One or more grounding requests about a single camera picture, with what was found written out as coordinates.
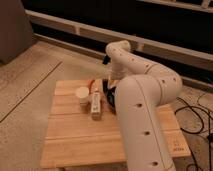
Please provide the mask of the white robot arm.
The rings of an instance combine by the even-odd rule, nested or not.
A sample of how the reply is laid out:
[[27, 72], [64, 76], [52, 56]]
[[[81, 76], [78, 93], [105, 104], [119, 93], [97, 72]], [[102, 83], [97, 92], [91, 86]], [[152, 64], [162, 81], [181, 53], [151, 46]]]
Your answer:
[[128, 171], [176, 171], [156, 108], [180, 94], [182, 79], [174, 70], [131, 53], [128, 41], [106, 46], [110, 77], [117, 82], [115, 110]]

